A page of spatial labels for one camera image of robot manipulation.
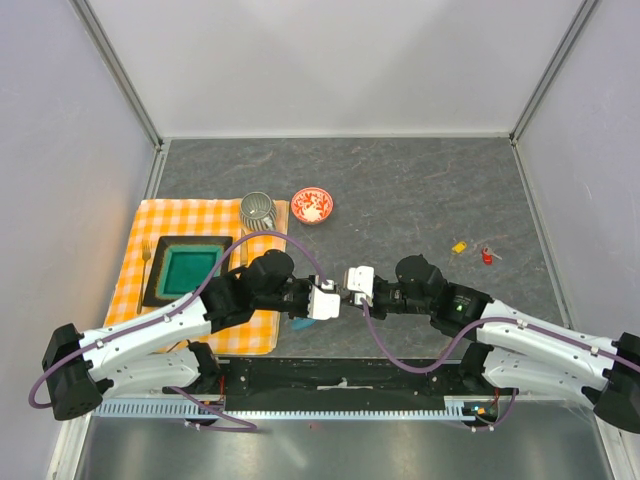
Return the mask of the blue tag keyring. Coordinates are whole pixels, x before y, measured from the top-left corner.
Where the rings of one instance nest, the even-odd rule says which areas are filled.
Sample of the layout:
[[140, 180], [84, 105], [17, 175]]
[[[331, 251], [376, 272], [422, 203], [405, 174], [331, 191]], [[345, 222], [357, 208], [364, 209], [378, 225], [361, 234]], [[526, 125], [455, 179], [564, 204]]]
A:
[[291, 328], [294, 331], [301, 331], [313, 326], [315, 323], [315, 319], [296, 317], [291, 321]]

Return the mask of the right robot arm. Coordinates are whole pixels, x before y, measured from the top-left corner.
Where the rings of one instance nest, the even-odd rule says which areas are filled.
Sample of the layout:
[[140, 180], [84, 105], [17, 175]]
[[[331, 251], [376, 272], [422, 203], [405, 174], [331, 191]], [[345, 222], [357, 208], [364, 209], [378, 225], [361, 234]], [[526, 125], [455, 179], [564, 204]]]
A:
[[403, 258], [389, 282], [369, 266], [344, 280], [366, 319], [426, 315], [454, 343], [470, 344], [458, 368], [467, 392], [517, 389], [562, 396], [602, 421], [639, 431], [639, 338], [595, 336], [527, 315], [490, 295], [450, 282], [421, 255]]

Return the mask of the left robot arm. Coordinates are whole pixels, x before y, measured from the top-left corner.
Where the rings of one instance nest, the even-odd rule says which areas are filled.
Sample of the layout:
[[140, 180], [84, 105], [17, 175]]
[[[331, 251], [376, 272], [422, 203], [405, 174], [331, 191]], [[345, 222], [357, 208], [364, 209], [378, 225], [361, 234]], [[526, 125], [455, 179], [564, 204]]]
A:
[[39, 383], [49, 394], [56, 420], [80, 417], [105, 399], [133, 388], [186, 386], [208, 393], [219, 382], [211, 349], [198, 343], [173, 360], [160, 348], [247, 323], [255, 312], [306, 315], [326, 279], [322, 269], [296, 278], [285, 252], [269, 250], [249, 265], [214, 275], [195, 291], [114, 327], [79, 331], [58, 327], [49, 340]]

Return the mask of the orange checkered cloth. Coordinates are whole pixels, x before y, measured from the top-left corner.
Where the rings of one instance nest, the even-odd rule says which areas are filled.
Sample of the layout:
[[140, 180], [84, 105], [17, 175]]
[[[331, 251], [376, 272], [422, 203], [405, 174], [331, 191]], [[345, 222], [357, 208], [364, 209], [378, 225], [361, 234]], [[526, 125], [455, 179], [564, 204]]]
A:
[[[138, 207], [130, 230], [128, 244], [104, 321], [106, 327], [115, 326], [141, 314], [151, 307], [136, 305], [142, 273], [141, 246], [144, 240], [156, 249], [160, 236], [229, 236], [237, 240], [241, 229], [248, 231], [240, 218], [240, 199], [153, 199], [144, 200]], [[258, 311], [243, 325], [220, 333], [200, 337], [215, 353], [231, 355], [264, 355], [277, 344], [280, 315]]]

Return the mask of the silver knife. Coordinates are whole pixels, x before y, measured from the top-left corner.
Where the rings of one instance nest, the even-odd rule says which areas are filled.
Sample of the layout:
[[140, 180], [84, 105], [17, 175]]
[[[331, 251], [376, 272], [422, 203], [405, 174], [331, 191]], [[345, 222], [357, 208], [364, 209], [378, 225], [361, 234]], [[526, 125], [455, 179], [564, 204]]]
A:
[[[247, 235], [247, 231], [242, 228], [241, 229], [241, 238], [244, 238]], [[240, 245], [240, 265], [241, 266], [247, 266], [248, 265], [248, 260], [249, 260], [249, 254], [248, 254], [248, 245], [247, 242], [243, 242]]]

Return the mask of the red white patterned bowl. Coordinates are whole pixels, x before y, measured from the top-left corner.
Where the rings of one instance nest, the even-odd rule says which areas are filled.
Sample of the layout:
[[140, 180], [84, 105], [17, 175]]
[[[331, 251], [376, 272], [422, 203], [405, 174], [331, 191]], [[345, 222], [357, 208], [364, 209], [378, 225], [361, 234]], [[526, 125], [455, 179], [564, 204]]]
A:
[[296, 192], [290, 203], [294, 217], [306, 225], [317, 225], [334, 210], [332, 196], [320, 187], [306, 187]]

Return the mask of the grey striped mug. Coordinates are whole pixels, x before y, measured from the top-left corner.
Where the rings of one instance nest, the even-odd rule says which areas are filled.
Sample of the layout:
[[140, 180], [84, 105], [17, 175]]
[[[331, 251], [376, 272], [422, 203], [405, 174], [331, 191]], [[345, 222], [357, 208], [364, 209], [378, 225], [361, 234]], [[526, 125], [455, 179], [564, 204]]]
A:
[[275, 231], [277, 209], [266, 193], [251, 192], [241, 199], [240, 218], [250, 232]]

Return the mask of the red tag key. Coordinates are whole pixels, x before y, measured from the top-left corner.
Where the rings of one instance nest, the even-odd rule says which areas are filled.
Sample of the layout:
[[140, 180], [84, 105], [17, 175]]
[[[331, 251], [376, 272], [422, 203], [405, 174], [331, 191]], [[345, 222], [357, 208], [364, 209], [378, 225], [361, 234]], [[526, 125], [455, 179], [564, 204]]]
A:
[[498, 255], [491, 247], [485, 246], [481, 250], [482, 261], [485, 265], [492, 265], [495, 261], [501, 261], [502, 257]]

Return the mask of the black teal square plate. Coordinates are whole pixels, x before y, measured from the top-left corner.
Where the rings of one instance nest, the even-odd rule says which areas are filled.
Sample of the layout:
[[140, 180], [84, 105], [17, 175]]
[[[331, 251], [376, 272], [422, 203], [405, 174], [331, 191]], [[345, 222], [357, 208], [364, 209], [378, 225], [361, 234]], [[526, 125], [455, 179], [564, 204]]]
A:
[[160, 236], [142, 307], [162, 307], [196, 290], [231, 246], [229, 236]]

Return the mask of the silver fork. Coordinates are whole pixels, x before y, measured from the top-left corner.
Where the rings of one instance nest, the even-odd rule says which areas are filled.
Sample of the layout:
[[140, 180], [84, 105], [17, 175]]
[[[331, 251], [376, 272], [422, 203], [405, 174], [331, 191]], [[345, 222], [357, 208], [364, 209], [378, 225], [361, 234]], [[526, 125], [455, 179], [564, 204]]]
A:
[[151, 242], [149, 240], [144, 240], [141, 246], [141, 258], [142, 258], [142, 273], [141, 273], [141, 282], [139, 287], [138, 300], [136, 305], [136, 313], [140, 314], [142, 311], [142, 303], [144, 298], [145, 291], [145, 278], [146, 278], [146, 270], [147, 264], [151, 259]]

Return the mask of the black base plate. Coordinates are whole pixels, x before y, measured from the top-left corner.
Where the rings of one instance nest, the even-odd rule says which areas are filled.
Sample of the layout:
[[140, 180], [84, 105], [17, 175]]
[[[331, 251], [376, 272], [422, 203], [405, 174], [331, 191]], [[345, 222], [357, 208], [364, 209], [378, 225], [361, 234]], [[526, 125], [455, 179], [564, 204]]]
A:
[[220, 395], [233, 411], [351, 412], [440, 410], [447, 397], [493, 397], [457, 362], [432, 373], [406, 372], [375, 358], [226, 357], [194, 387]]

